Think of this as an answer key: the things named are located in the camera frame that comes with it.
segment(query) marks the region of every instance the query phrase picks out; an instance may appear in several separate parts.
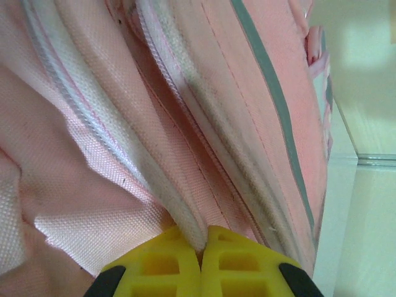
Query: yellow plastic object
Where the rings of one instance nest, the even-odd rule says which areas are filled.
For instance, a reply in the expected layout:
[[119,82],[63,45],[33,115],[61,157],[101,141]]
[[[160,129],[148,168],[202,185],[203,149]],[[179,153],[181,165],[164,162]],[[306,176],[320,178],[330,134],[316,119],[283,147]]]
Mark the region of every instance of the yellow plastic object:
[[300,265],[219,226],[209,227],[201,271],[204,297],[294,297],[278,266]]
[[102,271],[126,268],[114,297],[294,297],[281,263],[300,267],[261,244],[210,226],[200,269],[195,251],[173,227]]
[[114,297],[198,297],[200,267],[196,253],[173,227],[136,247],[102,271],[126,268]]

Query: zipper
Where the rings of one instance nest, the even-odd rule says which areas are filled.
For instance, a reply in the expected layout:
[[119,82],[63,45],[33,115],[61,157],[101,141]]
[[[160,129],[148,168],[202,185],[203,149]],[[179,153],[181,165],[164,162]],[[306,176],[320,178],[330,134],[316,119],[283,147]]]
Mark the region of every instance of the zipper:
[[157,47],[155,46],[155,43],[150,35],[149,28],[146,24],[144,14],[143,14],[142,9],[140,8],[140,5],[139,5],[139,1],[136,2],[136,9],[137,9],[137,13],[139,15],[140,26],[142,27],[142,31],[144,33],[144,37],[145,37],[147,46],[155,60],[155,63],[157,64],[159,70],[161,71],[162,76],[165,78],[166,83],[168,84],[169,88],[175,95],[175,97],[178,101],[178,104],[183,109],[184,113],[187,115],[188,121],[190,122],[191,126],[193,127],[193,130],[194,130],[196,136],[203,143],[207,153],[209,154],[210,158],[213,161],[213,164],[215,165],[216,169],[220,172],[222,178],[225,180],[226,185],[229,187],[229,189],[233,195],[233,201],[235,201],[237,203],[237,205],[241,208],[243,214],[246,216],[248,223],[250,224],[250,227],[254,233],[254,236],[256,237],[257,242],[264,244],[266,246],[269,246],[269,243],[267,242],[264,235],[262,234],[261,228],[258,226],[251,211],[249,210],[249,208],[243,201],[238,190],[235,188],[233,182],[231,181],[230,177],[226,173],[224,167],[222,166],[222,164],[220,163],[216,154],[214,153],[213,149],[209,145],[208,140],[204,136],[199,125],[197,124],[196,120],[194,119],[193,115],[191,114],[189,108],[185,104],[176,84],[174,83],[174,81],[172,79],[172,76],[169,74],[169,72],[165,66],[165,63],[162,61],[162,58],[157,50]]

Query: zipper teeth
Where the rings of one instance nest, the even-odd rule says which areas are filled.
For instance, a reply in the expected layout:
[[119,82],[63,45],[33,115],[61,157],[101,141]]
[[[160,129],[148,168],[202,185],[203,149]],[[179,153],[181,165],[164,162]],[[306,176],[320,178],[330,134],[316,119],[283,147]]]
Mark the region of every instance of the zipper teeth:
[[152,40],[152,37],[150,35],[149,32],[149,28],[146,24],[146,21],[144,19],[144,15],[142,13],[142,10],[140,8],[139,2],[137,2],[136,5],[136,9],[137,9],[137,13],[139,15],[139,20],[140,20],[140,25],[142,27],[142,31],[144,33],[144,37],[146,39],[147,42],[147,46],[155,60],[155,63],[157,64],[158,68],[161,71],[162,76],[165,78],[166,83],[168,84],[169,88],[172,90],[172,92],[174,93],[175,97],[178,100],[179,105],[181,106],[181,108],[183,109],[183,111],[185,112],[185,114],[187,115],[187,119],[190,122],[195,134],[197,135],[197,137],[199,138],[199,140],[202,142],[202,144],[204,145],[207,153],[209,154],[210,158],[212,159],[216,169],[220,172],[220,175],[222,176],[222,178],[225,180],[226,185],[228,186],[228,188],[230,189],[233,197],[235,198],[235,200],[237,201],[237,204],[242,208],[243,214],[245,214],[248,218],[248,222],[250,222],[251,228],[253,230],[253,233],[257,239],[258,242],[269,246],[268,242],[266,241],[266,239],[264,238],[264,235],[261,232],[261,229],[259,228],[257,222],[255,221],[251,211],[249,210],[249,208],[246,206],[245,202],[243,201],[243,199],[241,198],[239,192],[236,190],[235,186],[233,185],[230,177],[228,176],[228,174],[226,173],[226,171],[224,170],[223,166],[221,165],[220,161],[218,160],[217,156],[215,155],[214,151],[212,150],[211,146],[209,145],[206,137],[203,135],[200,127],[198,126],[198,124],[196,123],[195,119],[193,118],[191,112],[189,111],[188,107],[186,106],[185,102],[183,101],[183,98],[177,88],[177,86],[175,85],[175,83],[173,82],[173,79],[171,78],[164,62],[162,61],[162,58],[160,57],[160,54],[154,44],[154,41]]

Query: pink backpack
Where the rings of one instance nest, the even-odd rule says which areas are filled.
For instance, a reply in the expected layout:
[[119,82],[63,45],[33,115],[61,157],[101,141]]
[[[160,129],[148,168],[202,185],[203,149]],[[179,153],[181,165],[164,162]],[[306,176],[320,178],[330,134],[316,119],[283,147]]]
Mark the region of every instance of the pink backpack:
[[0,7],[0,295],[82,296],[174,224],[312,274],[332,109],[312,1]]

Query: pink nylon fabric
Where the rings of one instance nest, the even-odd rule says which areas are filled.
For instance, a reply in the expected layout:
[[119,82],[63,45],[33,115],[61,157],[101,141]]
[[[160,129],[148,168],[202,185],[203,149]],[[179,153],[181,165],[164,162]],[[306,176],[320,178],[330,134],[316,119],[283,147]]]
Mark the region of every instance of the pink nylon fabric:
[[[147,154],[134,161],[157,168],[163,177],[142,178],[103,145],[66,100],[57,76],[46,72],[44,54],[50,51],[40,51],[38,45],[49,43],[37,36],[35,13],[28,11],[28,19],[19,2],[3,1],[0,205],[6,211],[0,212],[0,222],[1,227],[8,222],[4,230],[14,245],[0,248],[0,296],[82,296],[104,265],[174,220],[196,249],[204,247],[206,227],[220,225],[298,259],[312,274],[315,242],[282,127],[229,1],[161,3],[175,17],[177,30],[171,32],[187,42],[193,70],[203,78],[198,83],[207,87],[202,101],[207,105],[200,108],[188,102],[192,97],[185,83],[178,84],[183,88],[180,102],[164,79],[133,0],[51,0],[46,7],[34,0],[22,2],[36,9],[49,43],[60,31],[43,12],[59,19],[57,26],[92,75],[88,80],[75,71],[70,79],[97,88],[83,91],[101,94],[91,102],[105,111],[100,118],[105,126],[125,140],[123,148],[139,142]],[[312,1],[244,3],[285,94],[317,240],[327,166],[323,143],[330,120],[323,130],[312,86],[313,69],[323,60],[319,31],[308,27]],[[160,26],[150,25],[162,50],[169,46]],[[74,71],[72,61],[77,60],[67,50],[65,45],[65,52],[55,52],[61,60],[68,54],[64,61]],[[168,56],[166,62],[176,65],[178,58]],[[307,60],[316,64],[308,69]],[[185,81],[178,75],[178,82]],[[118,114],[122,121],[107,114]],[[210,121],[216,129],[205,128]],[[158,197],[150,187],[157,181],[179,195],[184,208],[169,203],[174,197]],[[246,211],[246,202],[257,203],[256,213]],[[190,226],[196,230],[190,232]],[[274,243],[275,236],[281,245]]]

